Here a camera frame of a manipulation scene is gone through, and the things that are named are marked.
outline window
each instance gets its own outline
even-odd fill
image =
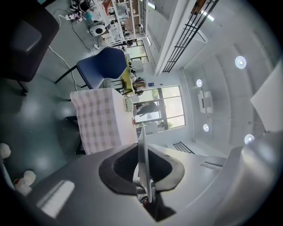
[[[127,51],[131,61],[142,60],[143,63],[149,61],[142,40],[134,41],[133,45],[127,48]]]
[[[147,102],[154,102],[156,105],[160,105],[160,110],[141,117],[136,116],[137,124],[152,121],[155,121],[157,124],[164,122],[165,127],[160,128],[160,130],[176,128],[186,124],[179,86],[146,90],[140,96],[140,102],[137,104]]]

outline table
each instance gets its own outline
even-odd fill
[[[124,94],[134,94],[133,82],[131,79],[131,68],[129,67],[129,61],[126,58],[127,68],[123,72],[121,78],[123,79],[124,83],[126,84],[126,88]]]
[[[138,142],[133,113],[113,88],[71,92],[86,154]]]

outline black chair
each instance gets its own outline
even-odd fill
[[[16,6],[20,11],[17,24],[9,43],[8,73],[2,78],[16,80],[24,94],[28,90],[21,82],[30,82],[47,51],[48,46],[59,30],[56,19],[37,1],[23,1]]]
[[[115,48],[104,48],[95,56],[80,60],[77,64],[57,79],[58,83],[74,69],[77,69],[90,89],[98,88],[105,78],[117,79],[126,70],[124,52]]]

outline blue chair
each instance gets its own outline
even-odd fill
[[[55,84],[76,68],[86,83],[82,87],[97,89],[105,78],[119,78],[126,70],[127,63],[122,50],[104,48],[97,55],[77,62],[74,67],[58,78]]]

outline chair backrest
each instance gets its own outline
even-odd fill
[[[90,58],[104,78],[117,79],[127,68],[124,52],[119,49],[107,47]]]

